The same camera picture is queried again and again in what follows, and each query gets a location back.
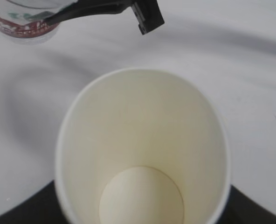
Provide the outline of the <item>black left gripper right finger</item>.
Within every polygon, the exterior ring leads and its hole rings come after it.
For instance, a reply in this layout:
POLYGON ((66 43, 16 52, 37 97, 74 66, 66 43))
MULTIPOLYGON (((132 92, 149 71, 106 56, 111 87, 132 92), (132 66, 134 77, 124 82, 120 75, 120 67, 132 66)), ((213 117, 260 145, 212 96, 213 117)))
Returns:
POLYGON ((276 224, 276 215, 232 185, 228 202, 217 224, 276 224))

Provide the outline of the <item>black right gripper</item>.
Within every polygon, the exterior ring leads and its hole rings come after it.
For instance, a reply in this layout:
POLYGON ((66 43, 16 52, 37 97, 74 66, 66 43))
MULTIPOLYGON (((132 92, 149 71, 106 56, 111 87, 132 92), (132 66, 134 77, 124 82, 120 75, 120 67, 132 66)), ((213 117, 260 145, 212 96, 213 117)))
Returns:
POLYGON ((156 0, 78 0, 60 12, 44 19, 48 25, 63 21, 103 14, 120 14, 126 8, 133 10, 142 35, 162 26, 165 21, 156 0))

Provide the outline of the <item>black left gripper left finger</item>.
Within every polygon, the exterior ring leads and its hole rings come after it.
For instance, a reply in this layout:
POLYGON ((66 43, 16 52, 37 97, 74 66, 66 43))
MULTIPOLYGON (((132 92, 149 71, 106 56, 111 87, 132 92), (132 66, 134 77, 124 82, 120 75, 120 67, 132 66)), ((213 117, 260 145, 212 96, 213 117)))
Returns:
POLYGON ((52 181, 35 195, 0 215, 0 224, 67 224, 52 181))

